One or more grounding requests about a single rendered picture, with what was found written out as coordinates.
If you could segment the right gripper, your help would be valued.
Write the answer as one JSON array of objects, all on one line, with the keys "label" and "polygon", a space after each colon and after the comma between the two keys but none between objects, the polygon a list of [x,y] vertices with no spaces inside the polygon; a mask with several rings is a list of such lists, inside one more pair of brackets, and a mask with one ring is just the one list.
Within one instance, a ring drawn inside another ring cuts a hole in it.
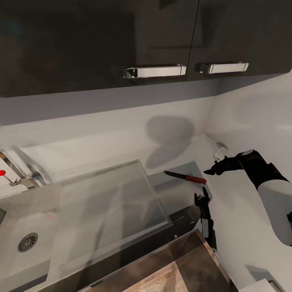
[{"label": "right gripper", "polygon": [[229,165],[229,159],[225,156],[224,160],[215,162],[215,165],[212,166],[210,170],[204,171],[205,174],[214,175],[215,173],[219,176],[225,171],[233,171],[233,169]]}]

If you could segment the parer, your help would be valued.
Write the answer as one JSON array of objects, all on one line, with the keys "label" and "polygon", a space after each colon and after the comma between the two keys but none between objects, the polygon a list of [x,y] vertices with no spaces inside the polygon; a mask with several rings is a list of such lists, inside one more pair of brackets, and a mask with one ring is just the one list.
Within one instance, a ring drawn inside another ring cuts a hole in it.
[{"label": "parer", "polygon": [[203,178],[199,178],[199,177],[194,177],[194,176],[190,176],[190,175],[183,175],[183,174],[179,174],[179,173],[175,173],[175,172],[169,172],[169,171],[165,171],[168,174],[174,175],[174,176],[179,176],[179,177],[183,177],[189,180],[194,180],[197,182],[203,182],[206,184],[206,179]]}]

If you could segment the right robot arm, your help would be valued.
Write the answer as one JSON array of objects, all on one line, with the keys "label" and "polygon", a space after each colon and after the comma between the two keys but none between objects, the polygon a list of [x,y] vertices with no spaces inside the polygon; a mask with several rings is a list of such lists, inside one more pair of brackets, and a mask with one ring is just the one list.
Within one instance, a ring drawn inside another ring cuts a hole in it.
[{"label": "right robot arm", "polygon": [[248,150],[228,158],[223,155],[226,150],[222,147],[214,154],[215,165],[204,173],[219,176],[225,171],[244,169],[261,197],[275,235],[292,247],[291,182],[272,162],[267,164],[258,151]]}]

